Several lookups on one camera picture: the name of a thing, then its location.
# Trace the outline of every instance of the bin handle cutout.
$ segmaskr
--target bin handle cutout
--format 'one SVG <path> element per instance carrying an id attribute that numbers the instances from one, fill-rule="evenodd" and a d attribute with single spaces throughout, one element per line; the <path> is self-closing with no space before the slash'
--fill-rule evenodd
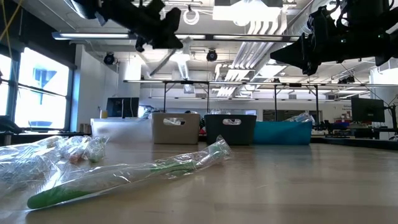
<path id="1" fill-rule="evenodd" d="M 224 119 L 223 124 L 225 125 L 241 125 L 242 121 L 240 119 Z"/>
<path id="2" fill-rule="evenodd" d="M 186 123 L 183 118 L 165 118 L 163 119 L 164 125 L 181 126 Z"/>

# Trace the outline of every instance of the beige storage bin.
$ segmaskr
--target beige storage bin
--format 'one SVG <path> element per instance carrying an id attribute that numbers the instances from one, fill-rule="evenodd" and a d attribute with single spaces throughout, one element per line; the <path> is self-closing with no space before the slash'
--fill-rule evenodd
<path id="1" fill-rule="evenodd" d="M 155 144 L 198 144 L 199 114 L 154 113 L 152 136 Z"/>

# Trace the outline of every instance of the dark gray storage bin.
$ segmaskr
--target dark gray storage bin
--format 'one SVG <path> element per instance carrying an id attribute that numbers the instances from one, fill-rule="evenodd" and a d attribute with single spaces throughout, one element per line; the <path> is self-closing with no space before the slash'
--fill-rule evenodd
<path id="1" fill-rule="evenodd" d="M 213 144 L 219 135 L 232 146 L 245 146 L 253 142 L 257 116 L 254 115 L 205 115 L 207 144 Z"/>

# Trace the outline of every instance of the yellow cable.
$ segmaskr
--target yellow cable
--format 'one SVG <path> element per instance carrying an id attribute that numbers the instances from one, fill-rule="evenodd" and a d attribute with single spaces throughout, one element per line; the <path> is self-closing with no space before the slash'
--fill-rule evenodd
<path id="1" fill-rule="evenodd" d="M 0 42 L 1 42 L 2 38 L 4 37 L 4 35 L 6 34 L 6 32 L 8 32 L 8 28 L 10 28 L 11 23 L 13 22 L 15 16 L 17 15 L 18 10 L 19 10 L 19 8 L 21 7 L 21 4 L 22 4 L 23 1 L 24 1 L 24 0 L 19 0 L 18 6 L 17 6 L 17 8 L 15 9 L 13 15 L 11 16 L 10 21 L 7 23 L 6 27 L 4 28 L 4 31 L 3 31 L 3 32 L 1 33 L 1 35 L 0 35 Z"/>
<path id="2" fill-rule="evenodd" d="M 4 5 L 4 0 L 2 0 L 2 14 L 3 14 L 3 19 L 4 19 L 4 25 L 7 25 L 7 17 L 6 17 L 6 7 Z M 7 45 L 8 45 L 8 51 L 10 54 L 10 58 L 12 60 L 12 50 L 11 50 L 11 44 L 10 44 L 10 36 L 8 34 L 8 30 L 6 29 L 6 37 L 7 37 Z"/>

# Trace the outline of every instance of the table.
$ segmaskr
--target table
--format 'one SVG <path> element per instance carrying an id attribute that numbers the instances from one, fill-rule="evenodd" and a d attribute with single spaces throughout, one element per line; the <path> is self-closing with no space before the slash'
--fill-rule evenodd
<path id="1" fill-rule="evenodd" d="M 146 162 L 205 147 L 111 143 L 101 164 Z M 174 180 L 0 223 L 396 223 L 398 154 L 327 144 L 232 147 L 234 159 Z"/>

